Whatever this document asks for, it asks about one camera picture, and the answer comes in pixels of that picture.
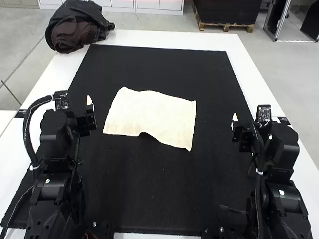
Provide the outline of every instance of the table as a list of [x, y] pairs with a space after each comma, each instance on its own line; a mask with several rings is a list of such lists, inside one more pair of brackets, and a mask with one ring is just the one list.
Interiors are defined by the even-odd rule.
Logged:
[[[252, 116], [255, 115], [258, 104], [271, 104], [274, 117], [285, 116], [236, 34], [115, 30], [110, 32], [105, 41], [98, 44], [226, 51]], [[88, 46], [85, 46], [71, 54], [62, 55], [57, 53], [24, 101], [22, 109], [26, 109], [42, 96], [68, 89], [87, 50]], [[41, 106], [32, 117], [30, 134], [35, 150], [40, 145], [40, 122], [44, 112], [50, 108], [54, 108], [54, 102]], [[0, 156], [2, 159], [0, 168], [0, 218], [4, 216], [24, 177], [25, 170], [30, 164], [22, 139], [22, 122], [23, 119], [14, 118], [0, 138]], [[315, 227], [315, 225], [319, 225], [319, 201], [317, 200], [319, 197], [319, 172], [301, 141], [299, 141], [299, 146], [300, 153], [294, 165], [295, 172], [292, 180], [301, 192], [309, 212], [313, 237], [319, 238], [319, 228]], [[23, 238], [24, 233], [24, 230], [8, 230], [6, 238]], [[190, 238], [186, 236], [115, 234], [115, 238], [118, 239], [150, 237], [154, 239], [159, 237], [163, 239]]]
[[0, 137], [11, 122], [11, 120], [14, 118], [17, 111], [13, 110], [2, 110], [0, 111]]

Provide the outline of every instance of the black cable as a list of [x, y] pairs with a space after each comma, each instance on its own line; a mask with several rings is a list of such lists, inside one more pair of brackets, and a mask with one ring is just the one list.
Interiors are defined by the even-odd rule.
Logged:
[[238, 210], [238, 209], [235, 209], [235, 208], [231, 208], [231, 207], [226, 206], [226, 205], [223, 205], [223, 204], [220, 204], [219, 207], [220, 207], [221, 209], [225, 209], [225, 210], [228, 210], [228, 211], [237, 213], [237, 214], [242, 214], [242, 215], [245, 215], [245, 214], [246, 214], [246, 211]]
[[15, 216], [15, 213], [16, 213], [16, 211], [17, 211], [17, 208], [19, 208], [19, 206], [20, 206], [20, 202], [24, 200], [25, 196], [26, 196], [28, 193], [32, 192], [32, 188], [33, 188], [33, 186], [30, 187], [30, 188], [29, 188], [25, 193], [23, 193], [23, 195], [20, 197], [19, 201], [18, 201], [17, 204], [15, 205], [15, 208], [14, 208], [14, 210], [13, 210], [13, 212], [12, 212], [12, 214], [11, 214], [9, 220], [8, 220], [8, 223], [3, 227], [3, 230], [2, 230], [1, 235], [0, 235], [0, 239], [4, 239], [4, 238], [5, 238], [5, 235], [6, 235], [6, 232], [7, 232], [8, 228], [9, 228], [9, 225], [10, 225], [12, 219], [13, 219], [14, 216]]
[[58, 95], [49, 95], [42, 97], [38, 100], [36, 100], [26, 111], [23, 121], [23, 141], [24, 146], [26, 148], [26, 151], [31, 159], [32, 166], [36, 167], [39, 164], [39, 160], [34, 152], [31, 137], [30, 137], [30, 123], [31, 123], [31, 117], [33, 113], [36, 111], [37, 108], [39, 108], [41, 105], [50, 102], [51, 100], [59, 99]]
[[261, 210], [261, 198], [260, 198], [260, 187], [261, 187], [261, 179], [263, 177], [263, 169], [265, 164], [265, 145], [263, 139], [258, 131], [256, 131], [254, 123], [252, 123], [255, 137], [260, 147], [260, 152], [256, 155], [256, 158], [259, 157], [259, 164], [257, 165], [257, 175], [256, 175], [256, 185], [255, 185], [255, 204], [256, 204], [256, 214], [257, 214], [257, 225], [258, 225], [258, 239], [263, 239], [264, 237], [264, 225], [263, 225], [263, 216]]

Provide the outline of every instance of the towel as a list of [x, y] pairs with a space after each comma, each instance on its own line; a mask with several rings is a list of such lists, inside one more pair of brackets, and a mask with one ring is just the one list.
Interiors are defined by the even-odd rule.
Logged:
[[196, 101], [122, 87], [113, 99], [103, 133], [137, 137], [145, 132], [161, 143], [191, 151], [195, 118]]

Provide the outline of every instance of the rubber mat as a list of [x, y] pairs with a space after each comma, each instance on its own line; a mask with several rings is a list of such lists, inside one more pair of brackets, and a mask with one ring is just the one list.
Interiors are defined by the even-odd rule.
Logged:
[[[123, 86], [196, 100], [192, 151], [145, 133], [103, 134]], [[111, 221], [117, 231], [198, 235], [215, 222], [218, 205], [245, 209], [250, 158], [232, 143], [231, 120], [251, 114], [226, 52], [91, 45], [69, 93], [77, 114], [87, 94], [95, 105], [97, 130], [80, 145], [88, 220]], [[2, 224], [31, 183], [27, 175]], [[25, 227], [27, 217], [21, 210], [11, 226]]]

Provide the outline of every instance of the pallet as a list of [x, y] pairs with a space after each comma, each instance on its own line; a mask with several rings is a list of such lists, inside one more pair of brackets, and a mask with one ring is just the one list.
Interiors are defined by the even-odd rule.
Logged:
[[199, 17], [199, 14], [198, 14], [198, 11], [197, 11], [197, 8], [195, 6], [195, 4], [193, 4], [193, 10], [194, 10], [194, 13], [195, 13], [195, 18], [196, 18], [196, 21], [197, 21], [197, 24], [198, 24], [198, 28], [200, 31], [204, 31], [204, 26], [223, 26], [224, 27], [224, 32], [228, 32], [229, 31], [229, 28], [230, 27], [245, 27], [246, 28], [246, 31], [248, 33], [252, 33], [253, 30], [254, 30], [254, 26], [255, 24], [251, 24], [251, 25], [245, 25], [245, 24], [225, 24], [225, 23], [205, 23], [205, 22], [202, 22], [200, 20], [200, 17]]

